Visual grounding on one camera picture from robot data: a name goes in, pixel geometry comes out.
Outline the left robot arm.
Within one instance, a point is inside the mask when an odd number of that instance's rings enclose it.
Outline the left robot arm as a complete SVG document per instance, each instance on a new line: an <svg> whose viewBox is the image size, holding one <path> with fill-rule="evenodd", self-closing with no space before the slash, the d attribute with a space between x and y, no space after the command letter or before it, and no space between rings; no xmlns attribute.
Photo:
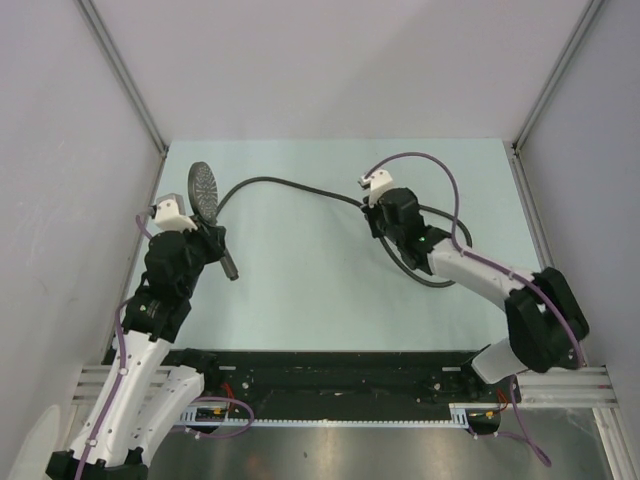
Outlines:
<svg viewBox="0 0 640 480"><path fill-rule="evenodd" d="M153 398L146 397L191 310L199 276L225 255L225 235L221 226L199 224L150 240L141 283L116 315L118 349L110 372L69 449L51 455L49 478L146 478L181 413L196 398L207 400L219 392L216 356L187 349Z"/></svg>

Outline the aluminium frame post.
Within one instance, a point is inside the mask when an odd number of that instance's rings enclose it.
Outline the aluminium frame post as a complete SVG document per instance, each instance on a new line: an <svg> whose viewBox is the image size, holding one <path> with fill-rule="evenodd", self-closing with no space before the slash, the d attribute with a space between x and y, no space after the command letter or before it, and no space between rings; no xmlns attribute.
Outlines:
<svg viewBox="0 0 640 480"><path fill-rule="evenodd" d="M75 0L74 4L93 36L109 69L120 85L125 98L132 107L134 114L141 122L147 137L160 157L165 158L168 152L168 145L162 138L151 111L95 2L90 0Z"/></svg>
<svg viewBox="0 0 640 480"><path fill-rule="evenodd" d="M524 123L511 142L511 147L516 153L519 153L525 146L532 131L549 106L560 83L566 76L573 60L586 41L602 11L608 4L609 2L606 0L589 0L586 3L576 24L572 28L565 45L554 62L541 91L529 110Z"/></svg>

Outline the grey shower head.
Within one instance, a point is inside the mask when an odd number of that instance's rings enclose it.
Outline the grey shower head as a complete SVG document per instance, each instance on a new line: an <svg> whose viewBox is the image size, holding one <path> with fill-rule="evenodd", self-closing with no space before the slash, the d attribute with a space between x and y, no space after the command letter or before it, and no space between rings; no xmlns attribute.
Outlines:
<svg viewBox="0 0 640 480"><path fill-rule="evenodd" d="M226 246L226 230L217 225L218 187L214 173L206 162L199 161L191 165L187 190L189 204L197 223L214 234L214 242L219 250L219 262L226 277L230 281L238 280L239 271Z"/></svg>

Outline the right aluminium frame post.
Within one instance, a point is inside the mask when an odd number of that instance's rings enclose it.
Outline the right aluminium frame post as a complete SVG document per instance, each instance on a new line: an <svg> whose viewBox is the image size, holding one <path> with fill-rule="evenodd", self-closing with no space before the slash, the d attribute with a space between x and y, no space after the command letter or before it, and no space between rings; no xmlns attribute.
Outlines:
<svg viewBox="0 0 640 480"><path fill-rule="evenodd" d="M573 60L586 41L602 11L608 4L609 2L606 0L589 0L586 3L576 24L572 28L565 45L554 62L541 91L529 110L524 123L511 142L511 147L516 153L519 153L525 146L532 131L549 106L560 83L566 76Z"/></svg>

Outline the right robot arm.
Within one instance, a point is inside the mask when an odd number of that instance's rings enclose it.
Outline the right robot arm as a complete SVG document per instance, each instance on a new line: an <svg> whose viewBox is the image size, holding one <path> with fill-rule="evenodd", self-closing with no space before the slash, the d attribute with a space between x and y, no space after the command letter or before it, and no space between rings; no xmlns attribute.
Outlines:
<svg viewBox="0 0 640 480"><path fill-rule="evenodd" d="M408 188L366 197L362 211L372 236L395 245L409 269L457 283L505 313L507 337L480 350L461 376L469 399L486 400L498 381L525 370L582 366L580 342L590 327L559 270L518 270L456 244L452 234L425 223Z"/></svg>

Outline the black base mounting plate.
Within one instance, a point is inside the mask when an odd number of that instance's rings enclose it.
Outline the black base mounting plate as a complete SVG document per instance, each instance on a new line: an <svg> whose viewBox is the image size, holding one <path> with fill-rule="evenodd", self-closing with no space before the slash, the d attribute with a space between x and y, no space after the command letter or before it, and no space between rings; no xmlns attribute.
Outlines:
<svg viewBox="0 0 640 480"><path fill-rule="evenodd" d="M489 408L521 399L518 383L486 384L470 351L210 351L206 395L235 398L231 418L427 420L450 404Z"/></svg>

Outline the left aluminium frame post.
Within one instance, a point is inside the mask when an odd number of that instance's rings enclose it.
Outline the left aluminium frame post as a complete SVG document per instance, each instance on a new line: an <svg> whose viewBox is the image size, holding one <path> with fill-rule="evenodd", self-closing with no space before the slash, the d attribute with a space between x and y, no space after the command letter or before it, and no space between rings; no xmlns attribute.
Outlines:
<svg viewBox="0 0 640 480"><path fill-rule="evenodd" d="M160 157L165 158L168 152L168 145L162 138L151 111L95 2L90 0L75 0L74 4L93 36L109 69L120 85L125 98L132 107L134 114L141 122L147 137Z"/></svg>

